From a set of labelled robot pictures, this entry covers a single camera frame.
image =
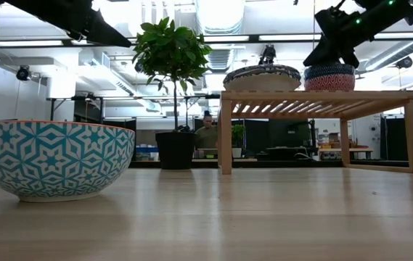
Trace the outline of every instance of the potted plant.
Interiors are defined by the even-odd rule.
[[[147,84],[158,82],[158,90],[163,87],[164,81],[171,80],[174,84],[174,131],[156,134],[161,167],[169,170],[190,169],[195,134],[179,132],[177,87],[180,85],[186,91],[187,83],[195,85],[193,79],[199,80],[208,70],[205,55],[212,49],[205,45],[203,34],[197,35],[186,27],[176,28],[174,21],[169,24],[169,17],[157,25],[146,22],[141,27],[144,32],[136,36],[136,55],[132,62],[138,59],[136,67],[149,76]]]
[[[243,138],[245,137],[244,125],[232,126],[232,156],[233,158],[242,157]]]

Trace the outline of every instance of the bowl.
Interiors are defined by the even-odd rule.
[[[301,84],[300,73],[285,65],[248,66],[229,73],[227,91],[294,91]]]
[[[352,91],[354,67],[344,64],[313,65],[304,72],[306,91]]]
[[[25,202],[96,196],[127,170],[134,137],[106,125],[0,121],[0,188]]]

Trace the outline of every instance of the person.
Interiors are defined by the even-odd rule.
[[[203,127],[195,132],[197,149],[217,149],[218,128],[213,125],[213,117],[205,111]]]

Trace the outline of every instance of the wooden table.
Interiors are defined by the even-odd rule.
[[[409,167],[352,165],[348,121],[404,107]],[[339,118],[344,167],[413,173],[413,91],[223,91],[218,119],[219,167],[232,174],[232,118]]]
[[[350,148],[350,154],[364,152],[366,153],[366,160],[371,159],[371,153],[374,150],[371,148]],[[342,152],[342,149],[319,149],[319,158],[321,157],[321,152]]]

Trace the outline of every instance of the black plant pot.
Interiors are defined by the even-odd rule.
[[[195,150],[194,133],[156,133],[161,168],[164,170],[189,170]]]

